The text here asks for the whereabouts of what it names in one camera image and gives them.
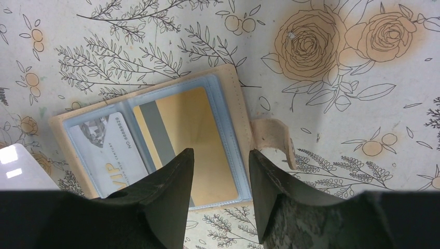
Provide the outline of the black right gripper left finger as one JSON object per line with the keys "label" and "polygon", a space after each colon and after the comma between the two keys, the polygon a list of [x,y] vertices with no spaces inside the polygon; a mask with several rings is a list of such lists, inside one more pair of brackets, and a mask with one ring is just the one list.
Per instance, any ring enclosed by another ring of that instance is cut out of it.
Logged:
{"label": "black right gripper left finger", "polygon": [[1,192],[1,248],[182,248],[194,150],[107,198]]}

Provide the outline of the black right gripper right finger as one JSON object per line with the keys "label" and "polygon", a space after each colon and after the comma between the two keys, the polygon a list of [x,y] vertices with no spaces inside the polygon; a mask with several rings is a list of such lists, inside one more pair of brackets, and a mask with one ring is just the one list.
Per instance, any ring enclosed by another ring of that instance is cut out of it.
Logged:
{"label": "black right gripper right finger", "polygon": [[365,191],[342,199],[249,154],[264,248],[439,248],[439,192]]}

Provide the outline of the tan leather card holder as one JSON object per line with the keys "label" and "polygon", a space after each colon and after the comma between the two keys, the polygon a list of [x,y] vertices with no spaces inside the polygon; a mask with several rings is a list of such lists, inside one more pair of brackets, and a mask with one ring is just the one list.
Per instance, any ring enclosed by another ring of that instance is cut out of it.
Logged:
{"label": "tan leather card holder", "polygon": [[190,206],[192,202],[190,197],[191,210],[249,202],[252,198],[249,152],[252,149],[272,147],[281,150],[285,153],[289,166],[295,166],[294,148],[288,127],[277,119],[250,120],[236,70],[232,65],[225,64],[50,118],[49,125],[85,196],[90,199],[99,197],[73,144],[69,133],[70,127],[93,118],[120,112],[150,175],[157,170],[153,167],[152,158],[135,119],[133,108],[199,87],[206,91],[209,99],[239,196],[235,200],[196,207]]}

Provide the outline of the blue credit card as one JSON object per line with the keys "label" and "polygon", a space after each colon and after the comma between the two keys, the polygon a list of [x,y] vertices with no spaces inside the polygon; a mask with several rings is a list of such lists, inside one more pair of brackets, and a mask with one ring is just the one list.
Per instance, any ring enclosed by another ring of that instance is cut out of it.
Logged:
{"label": "blue credit card", "polygon": [[99,197],[106,198],[148,175],[120,112],[69,128],[73,144]]}

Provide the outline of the gold credit card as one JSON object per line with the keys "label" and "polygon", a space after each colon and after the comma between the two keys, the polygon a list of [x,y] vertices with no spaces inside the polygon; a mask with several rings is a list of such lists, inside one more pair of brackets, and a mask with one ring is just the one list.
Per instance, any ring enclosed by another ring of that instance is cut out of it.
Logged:
{"label": "gold credit card", "polygon": [[238,198],[209,99],[202,87],[137,105],[133,112],[154,169],[165,166],[185,148],[193,148],[191,207]]}

